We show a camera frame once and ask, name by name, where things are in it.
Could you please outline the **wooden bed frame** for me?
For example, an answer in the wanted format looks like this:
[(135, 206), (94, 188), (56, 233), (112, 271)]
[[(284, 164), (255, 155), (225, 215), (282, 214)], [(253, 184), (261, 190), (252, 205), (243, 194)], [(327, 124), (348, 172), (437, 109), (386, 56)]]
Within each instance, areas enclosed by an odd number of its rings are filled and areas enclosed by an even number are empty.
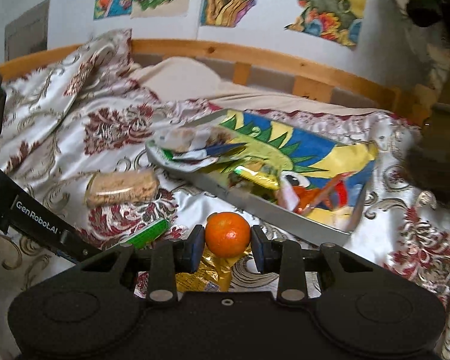
[(184, 57), (231, 63), (232, 82), (239, 86), (249, 83), (253, 68), (290, 75), (293, 77), (292, 95), (316, 103), (319, 113), (331, 113), (332, 95), (342, 90), (344, 94), (364, 96), (376, 102), (381, 110), (391, 111), (413, 124), (421, 124), (431, 114), (431, 107), (422, 104), (418, 95), (424, 93), (432, 97), (434, 93), (422, 85), (406, 93), (399, 88), (386, 88), (340, 69), (267, 49), (216, 41), (133, 39), (129, 31), (125, 35), (129, 56), (158, 55), (164, 60)]

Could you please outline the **orange tangerine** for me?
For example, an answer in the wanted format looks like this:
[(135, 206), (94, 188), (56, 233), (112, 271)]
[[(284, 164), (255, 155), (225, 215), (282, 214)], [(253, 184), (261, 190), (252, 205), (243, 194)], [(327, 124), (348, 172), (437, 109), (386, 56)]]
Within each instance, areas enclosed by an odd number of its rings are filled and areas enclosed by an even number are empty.
[(239, 214), (211, 214), (205, 225), (205, 243), (219, 258), (235, 258), (247, 249), (251, 237), (249, 223)]

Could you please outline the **orange red snack wrapper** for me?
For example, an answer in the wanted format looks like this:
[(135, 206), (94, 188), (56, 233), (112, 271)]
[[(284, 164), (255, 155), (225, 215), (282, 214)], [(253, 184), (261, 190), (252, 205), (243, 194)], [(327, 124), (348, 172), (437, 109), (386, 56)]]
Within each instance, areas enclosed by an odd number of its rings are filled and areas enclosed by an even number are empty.
[(302, 185), (292, 185), (289, 179), (280, 175), (280, 188), (275, 192), (280, 207), (301, 216), (308, 216), (315, 208), (322, 207), (335, 211), (348, 205), (351, 193), (345, 181), (353, 172), (344, 172), (329, 179), (322, 188), (309, 189)]

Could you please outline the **brown hanging coat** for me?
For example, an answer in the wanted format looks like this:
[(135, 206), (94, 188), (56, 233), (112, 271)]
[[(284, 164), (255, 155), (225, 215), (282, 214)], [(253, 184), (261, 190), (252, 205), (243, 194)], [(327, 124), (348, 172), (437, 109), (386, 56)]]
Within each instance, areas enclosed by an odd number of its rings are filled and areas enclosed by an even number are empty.
[[(450, 42), (450, 19), (444, 20), (444, 28)], [(404, 168), (413, 186), (432, 192), (450, 208), (450, 72), (421, 139), (406, 153)]]

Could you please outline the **yellow landscape drawing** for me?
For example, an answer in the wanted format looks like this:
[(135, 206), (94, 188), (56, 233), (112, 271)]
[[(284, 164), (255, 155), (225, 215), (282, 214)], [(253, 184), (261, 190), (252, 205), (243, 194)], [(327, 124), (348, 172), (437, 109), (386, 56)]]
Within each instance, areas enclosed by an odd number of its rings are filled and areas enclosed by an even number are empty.
[(286, 30), (353, 49), (359, 42), (366, 0), (297, 0), (301, 14)]

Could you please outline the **bread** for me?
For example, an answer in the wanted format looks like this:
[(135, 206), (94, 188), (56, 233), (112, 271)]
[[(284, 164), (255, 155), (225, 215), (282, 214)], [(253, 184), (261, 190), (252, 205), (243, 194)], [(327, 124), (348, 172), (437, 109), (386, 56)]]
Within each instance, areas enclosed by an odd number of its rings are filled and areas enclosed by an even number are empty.
[(141, 230), (126, 236), (118, 242), (119, 245), (133, 245), (135, 249), (141, 250), (147, 245), (153, 243), (165, 234), (170, 228), (167, 219), (157, 219), (154, 222), (146, 225)]

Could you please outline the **grey wall panel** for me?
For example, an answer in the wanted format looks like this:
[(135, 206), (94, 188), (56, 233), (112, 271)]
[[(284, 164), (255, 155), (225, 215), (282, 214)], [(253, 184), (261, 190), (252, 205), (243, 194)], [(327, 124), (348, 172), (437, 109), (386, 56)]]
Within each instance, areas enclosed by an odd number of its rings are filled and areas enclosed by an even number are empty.
[(44, 0), (5, 26), (5, 61), (48, 48), (49, 3)]

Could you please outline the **clear-wrapped biscuit roll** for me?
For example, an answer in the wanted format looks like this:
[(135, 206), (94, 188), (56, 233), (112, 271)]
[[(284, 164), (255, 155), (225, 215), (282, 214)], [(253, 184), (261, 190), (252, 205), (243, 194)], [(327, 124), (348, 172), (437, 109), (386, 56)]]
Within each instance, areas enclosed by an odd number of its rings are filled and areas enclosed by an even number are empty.
[(159, 189), (152, 168), (126, 172), (98, 172), (88, 182), (85, 203), (89, 208), (152, 201)]

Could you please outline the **floral satin bedspread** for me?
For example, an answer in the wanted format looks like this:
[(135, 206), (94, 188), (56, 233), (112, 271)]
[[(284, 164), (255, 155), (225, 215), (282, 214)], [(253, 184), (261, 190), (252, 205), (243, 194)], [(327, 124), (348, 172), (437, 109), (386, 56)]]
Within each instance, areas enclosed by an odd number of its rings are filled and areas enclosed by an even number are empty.
[[(164, 102), (131, 79), (142, 68), (126, 51), (125, 32), (105, 33), (58, 63), (9, 82), (4, 89), (0, 168), (28, 194), (105, 249), (156, 219), (167, 236), (187, 236), (213, 213), (233, 206), (182, 180), (157, 172), (149, 202), (89, 208), (84, 193), (97, 172), (135, 171), (149, 164), (145, 143), (175, 127), (225, 108), (204, 99)], [(346, 145), (369, 142), (378, 156), (364, 211), (346, 248), (435, 293), (448, 321), (438, 352), (450, 359), (450, 211), (406, 180), (401, 161), (419, 138), (387, 111), (332, 115), (245, 110)]]

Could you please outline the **gold foil snack packet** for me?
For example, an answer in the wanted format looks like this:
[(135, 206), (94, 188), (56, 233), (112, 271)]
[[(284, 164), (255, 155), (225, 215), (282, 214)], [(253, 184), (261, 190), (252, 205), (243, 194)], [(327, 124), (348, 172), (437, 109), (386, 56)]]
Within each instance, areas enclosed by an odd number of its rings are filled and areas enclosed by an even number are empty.
[(243, 257), (251, 254), (248, 247), (243, 253), (232, 258), (220, 258), (205, 247), (199, 267), (193, 274), (175, 275), (177, 290), (181, 293), (227, 292), (232, 282), (232, 267)]

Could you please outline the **white green snack packet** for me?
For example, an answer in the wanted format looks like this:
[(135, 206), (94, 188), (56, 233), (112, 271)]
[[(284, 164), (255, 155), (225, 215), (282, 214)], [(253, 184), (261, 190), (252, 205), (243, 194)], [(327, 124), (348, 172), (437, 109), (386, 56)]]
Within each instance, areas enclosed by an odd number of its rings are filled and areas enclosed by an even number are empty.
[(175, 127), (153, 133), (153, 142), (165, 157), (180, 162), (218, 158), (243, 146), (232, 139), (233, 135), (220, 126)]

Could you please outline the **grey tray with dinosaur drawing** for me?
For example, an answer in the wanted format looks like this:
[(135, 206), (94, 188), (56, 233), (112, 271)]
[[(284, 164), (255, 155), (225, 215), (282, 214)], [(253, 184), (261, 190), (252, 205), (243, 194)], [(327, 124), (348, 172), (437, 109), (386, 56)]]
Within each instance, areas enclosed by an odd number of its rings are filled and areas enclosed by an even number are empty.
[(156, 131), (149, 160), (310, 243), (344, 244), (378, 156), (284, 122), (226, 109)]

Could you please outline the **cream pillow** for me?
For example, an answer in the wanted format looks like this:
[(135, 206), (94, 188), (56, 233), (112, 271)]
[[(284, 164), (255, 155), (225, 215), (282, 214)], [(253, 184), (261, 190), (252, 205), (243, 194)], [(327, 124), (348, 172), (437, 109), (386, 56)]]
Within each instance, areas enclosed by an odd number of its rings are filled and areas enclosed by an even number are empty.
[(183, 57), (172, 57), (156, 65), (138, 68), (130, 74), (130, 78), (164, 102), (204, 99), (217, 107), (240, 111), (307, 111), (335, 116), (364, 115), (380, 109), (371, 103), (351, 107), (233, 84), (204, 63)]

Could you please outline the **yellow snack packet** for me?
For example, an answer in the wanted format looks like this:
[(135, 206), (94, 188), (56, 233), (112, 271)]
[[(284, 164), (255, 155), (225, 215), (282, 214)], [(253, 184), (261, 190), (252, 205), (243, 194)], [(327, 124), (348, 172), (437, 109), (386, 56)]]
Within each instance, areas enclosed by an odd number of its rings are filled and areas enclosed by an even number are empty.
[(233, 173), (264, 189), (278, 190), (280, 188), (278, 171), (273, 166), (239, 165), (235, 167)]

